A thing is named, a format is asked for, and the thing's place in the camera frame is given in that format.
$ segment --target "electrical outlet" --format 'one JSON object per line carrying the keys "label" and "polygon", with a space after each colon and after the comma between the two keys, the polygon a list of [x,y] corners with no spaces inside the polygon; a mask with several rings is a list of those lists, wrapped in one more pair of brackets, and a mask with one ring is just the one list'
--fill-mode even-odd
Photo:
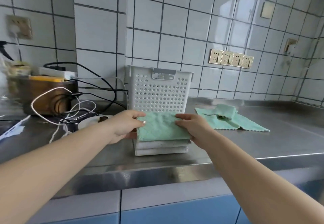
{"label": "electrical outlet", "polygon": [[221,64],[222,65],[231,65],[233,61],[233,52],[223,51]]}
{"label": "electrical outlet", "polygon": [[222,60],[222,54],[223,54],[222,50],[212,49],[210,51],[209,63],[220,65],[221,60]]}
{"label": "electrical outlet", "polygon": [[243,58],[243,62],[242,62],[242,68],[251,69],[252,63],[253,63],[253,59],[254,59],[253,56],[247,56],[247,55],[245,55],[244,58]]}
{"label": "electrical outlet", "polygon": [[32,30],[30,19],[26,17],[19,17],[15,15],[7,15],[8,21],[8,30],[11,35],[13,35],[13,31],[16,31],[14,27],[18,27],[17,36],[21,39],[32,39]]}
{"label": "electrical outlet", "polygon": [[232,66],[241,67],[243,62],[244,54],[234,53]]}

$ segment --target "stainless steel countertop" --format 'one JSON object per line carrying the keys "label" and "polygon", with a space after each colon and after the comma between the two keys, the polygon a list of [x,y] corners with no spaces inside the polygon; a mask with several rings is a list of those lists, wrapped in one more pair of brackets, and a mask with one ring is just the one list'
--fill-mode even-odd
{"label": "stainless steel countertop", "polygon": [[[270,130],[219,132],[271,170],[321,169],[324,165],[323,109],[294,102],[189,98],[186,113],[217,103],[236,106],[239,114]],[[56,128],[37,117],[24,126],[22,134],[0,142],[0,163],[47,144]],[[324,176],[324,171],[316,172],[314,179]],[[212,177],[219,175],[206,152],[193,143],[184,154],[135,157],[132,141],[123,140],[105,147],[55,198]]]}

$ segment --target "perforated basket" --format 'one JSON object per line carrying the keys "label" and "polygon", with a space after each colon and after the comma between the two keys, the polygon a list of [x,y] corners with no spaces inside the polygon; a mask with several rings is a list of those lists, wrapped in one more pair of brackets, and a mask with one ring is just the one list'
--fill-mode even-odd
{"label": "perforated basket", "polygon": [[184,113],[193,73],[129,66],[129,108]]}

